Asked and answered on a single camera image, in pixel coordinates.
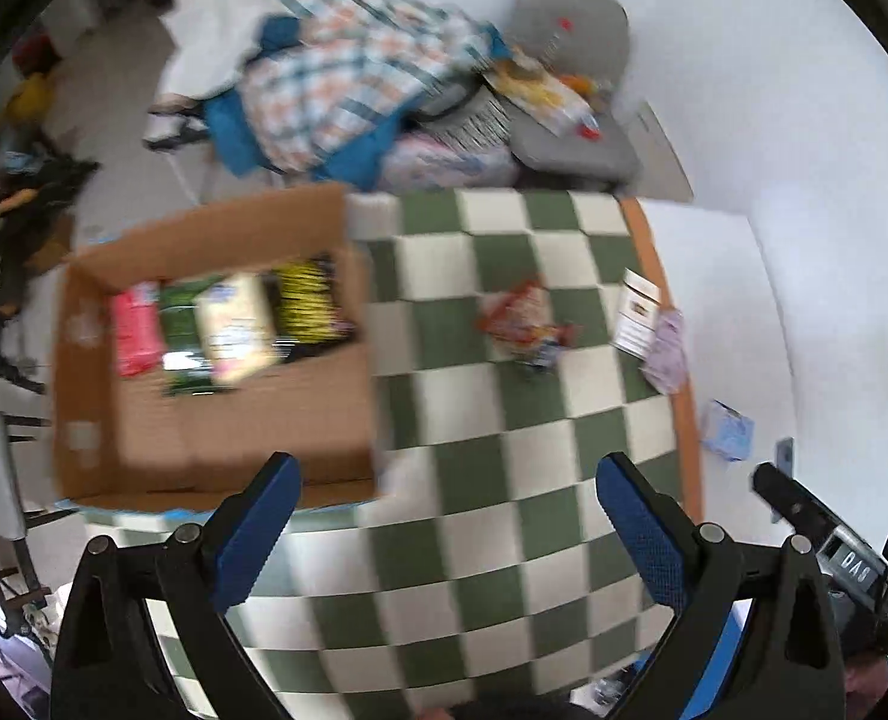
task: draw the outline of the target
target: beige package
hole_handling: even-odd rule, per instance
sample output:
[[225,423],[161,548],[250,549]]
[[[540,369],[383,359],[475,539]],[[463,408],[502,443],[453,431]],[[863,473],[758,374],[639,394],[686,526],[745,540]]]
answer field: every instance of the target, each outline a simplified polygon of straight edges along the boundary
[[216,385],[236,386],[277,362],[268,298],[257,274],[235,274],[204,290],[194,299],[194,318]]

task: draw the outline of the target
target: gray cushion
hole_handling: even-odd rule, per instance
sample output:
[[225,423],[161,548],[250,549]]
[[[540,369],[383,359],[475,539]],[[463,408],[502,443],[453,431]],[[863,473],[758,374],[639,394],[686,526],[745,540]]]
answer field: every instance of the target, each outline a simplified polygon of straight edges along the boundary
[[607,113],[597,114],[601,138],[589,141],[573,132],[557,136],[516,105],[507,103],[510,148],[532,170],[596,178],[607,184],[626,184],[640,168],[637,154],[620,124]]
[[616,0],[517,0],[511,11],[505,40],[524,53],[542,59],[560,19],[569,19],[553,57],[556,73],[591,76],[617,88],[628,64],[628,14]]

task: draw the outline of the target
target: red snack bag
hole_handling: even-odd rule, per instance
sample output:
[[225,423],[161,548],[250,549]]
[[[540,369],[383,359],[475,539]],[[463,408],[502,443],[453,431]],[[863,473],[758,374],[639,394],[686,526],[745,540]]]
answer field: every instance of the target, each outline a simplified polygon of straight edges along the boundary
[[164,341],[157,320],[157,284],[143,281],[113,300],[118,372],[136,376],[161,362]]
[[550,367],[564,346],[574,342],[572,324],[555,324],[551,298],[532,279],[510,290],[479,320],[479,328],[511,354],[534,367]]

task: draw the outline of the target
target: open cardboard box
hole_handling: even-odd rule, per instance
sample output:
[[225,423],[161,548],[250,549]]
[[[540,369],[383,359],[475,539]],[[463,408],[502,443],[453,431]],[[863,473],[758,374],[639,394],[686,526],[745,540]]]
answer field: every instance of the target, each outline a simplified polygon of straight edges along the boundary
[[[54,348],[53,461],[81,506],[208,511],[275,451],[300,461],[302,507],[371,498],[374,405],[364,341],[364,255],[348,242],[344,189],[316,184],[196,208],[71,255]],[[110,298],[140,281],[258,271],[327,251],[356,341],[275,365],[239,389],[166,396],[164,372],[115,366]]]

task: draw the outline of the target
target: blue cloth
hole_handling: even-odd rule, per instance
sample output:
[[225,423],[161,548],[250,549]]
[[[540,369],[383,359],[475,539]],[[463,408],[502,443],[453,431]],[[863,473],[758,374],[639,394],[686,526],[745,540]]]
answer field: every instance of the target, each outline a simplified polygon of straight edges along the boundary
[[380,178],[380,161],[397,140],[408,109],[409,105],[402,106],[370,132],[332,153],[327,162],[311,172],[314,180],[343,181],[361,191],[372,191]]
[[[260,53],[255,59],[273,56],[301,42],[301,20],[294,16],[268,16],[260,28]],[[244,116],[244,104],[236,89],[228,89],[204,101],[204,121],[220,161],[238,178],[255,167],[271,167]]]
[[503,42],[503,37],[500,37],[498,28],[493,23],[489,23],[484,31],[491,38],[491,59],[510,59],[511,50],[508,48],[508,44]]
[[269,167],[268,158],[244,116],[244,105],[236,89],[205,100],[204,121],[211,132],[211,140],[220,161],[238,178],[255,167]]

